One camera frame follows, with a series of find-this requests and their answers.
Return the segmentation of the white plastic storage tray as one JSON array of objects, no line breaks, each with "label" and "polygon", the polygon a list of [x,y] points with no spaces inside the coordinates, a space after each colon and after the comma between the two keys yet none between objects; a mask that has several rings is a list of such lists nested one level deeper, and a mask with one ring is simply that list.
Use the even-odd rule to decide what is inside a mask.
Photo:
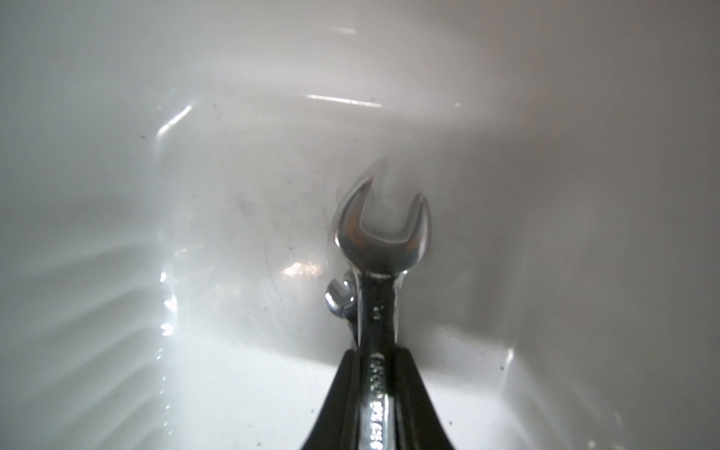
[{"label": "white plastic storage tray", "polygon": [[301,448],[368,174],[455,448],[718,448],[716,1],[3,2],[1,446]]}]

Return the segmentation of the silver combination wrench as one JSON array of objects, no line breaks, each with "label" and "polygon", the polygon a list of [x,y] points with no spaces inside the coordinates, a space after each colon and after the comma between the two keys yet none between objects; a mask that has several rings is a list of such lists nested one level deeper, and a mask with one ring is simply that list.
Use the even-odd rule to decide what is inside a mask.
[{"label": "silver combination wrench", "polygon": [[426,197],[418,193],[400,231],[375,231],[363,221],[372,184],[370,175],[358,180],[337,210],[333,238],[354,280],[331,281],[325,300],[339,317],[355,314],[359,361],[358,382],[352,393],[356,404],[352,448],[395,449],[399,290],[428,251],[431,210]]}]

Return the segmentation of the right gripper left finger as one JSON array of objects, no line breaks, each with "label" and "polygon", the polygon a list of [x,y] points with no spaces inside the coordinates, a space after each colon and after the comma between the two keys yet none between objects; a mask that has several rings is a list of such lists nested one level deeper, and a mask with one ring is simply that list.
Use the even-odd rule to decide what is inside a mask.
[{"label": "right gripper left finger", "polygon": [[357,448],[359,355],[348,350],[337,369],[302,449],[349,450]]}]

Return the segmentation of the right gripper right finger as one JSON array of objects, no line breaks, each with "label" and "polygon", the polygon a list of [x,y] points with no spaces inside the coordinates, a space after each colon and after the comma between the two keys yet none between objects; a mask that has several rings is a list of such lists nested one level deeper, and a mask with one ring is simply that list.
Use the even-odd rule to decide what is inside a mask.
[{"label": "right gripper right finger", "polygon": [[409,349],[395,348],[394,371],[397,448],[453,449]]}]

